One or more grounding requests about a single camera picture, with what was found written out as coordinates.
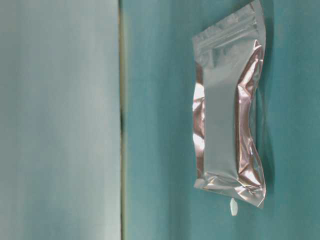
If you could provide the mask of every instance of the teal background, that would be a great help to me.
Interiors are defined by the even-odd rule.
[[[247,0],[122,0],[126,240],[319,238],[320,3],[264,0],[260,210],[193,188],[191,37]]]
[[[117,0],[0,1],[0,239],[120,240]]]

